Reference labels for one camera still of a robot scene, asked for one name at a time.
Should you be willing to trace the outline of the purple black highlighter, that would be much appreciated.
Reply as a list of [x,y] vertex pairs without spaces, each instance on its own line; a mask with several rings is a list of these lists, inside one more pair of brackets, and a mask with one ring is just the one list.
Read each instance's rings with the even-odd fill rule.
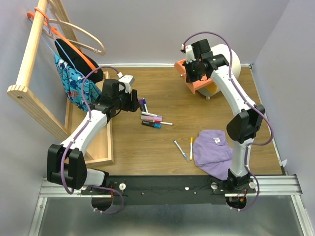
[[143,99],[139,99],[138,102],[139,102],[140,110],[142,112],[146,112],[146,108],[145,108],[145,105],[143,103]]

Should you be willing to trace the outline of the orange top drawer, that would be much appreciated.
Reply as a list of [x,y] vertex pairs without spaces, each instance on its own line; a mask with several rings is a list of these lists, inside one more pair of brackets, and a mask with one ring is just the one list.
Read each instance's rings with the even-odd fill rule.
[[204,76],[201,79],[201,81],[197,80],[196,82],[193,82],[193,83],[186,82],[187,75],[186,75],[186,69],[183,66],[184,61],[185,61],[185,59],[175,62],[174,67],[177,70],[177,72],[180,74],[184,83],[187,85],[187,87],[189,88],[189,90],[193,94],[195,94],[196,91],[198,91],[199,89],[201,89],[201,88],[203,88],[203,87],[205,87],[205,86],[207,86],[213,82],[211,79],[207,79],[206,76]]

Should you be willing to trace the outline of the blue capped white marker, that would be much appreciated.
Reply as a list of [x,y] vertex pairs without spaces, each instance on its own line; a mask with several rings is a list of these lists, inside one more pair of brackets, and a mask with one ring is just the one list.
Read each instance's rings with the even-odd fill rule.
[[144,105],[144,108],[145,108],[145,112],[148,113],[148,108],[147,108],[147,104],[146,104],[145,98],[142,98],[142,102],[143,102],[143,105]]

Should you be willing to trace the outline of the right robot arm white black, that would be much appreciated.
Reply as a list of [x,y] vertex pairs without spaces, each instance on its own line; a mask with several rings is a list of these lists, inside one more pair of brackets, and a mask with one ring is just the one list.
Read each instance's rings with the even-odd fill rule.
[[210,47],[203,39],[191,45],[182,45],[185,59],[186,82],[193,84],[212,80],[227,100],[233,119],[226,126],[229,137],[233,140],[232,164],[228,169],[226,188],[239,192],[250,183],[250,152],[257,132],[260,129],[265,109],[257,105],[238,82],[240,60],[227,45]]

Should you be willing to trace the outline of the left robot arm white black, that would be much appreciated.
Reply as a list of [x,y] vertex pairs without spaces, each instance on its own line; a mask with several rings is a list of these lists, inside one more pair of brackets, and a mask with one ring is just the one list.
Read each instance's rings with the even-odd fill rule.
[[83,121],[61,144],[52,144],[47,154],[47,179],[64,187],[72,194],[83,186],[92,186],[98,194],[109,189],[105,172],[89,170],[84,155],[99,131],[120,111],[136,112],[139,108],[137,90],[132,89],[134,77],[124,75],[120,79],[106,79],[102,93],[90,106]]

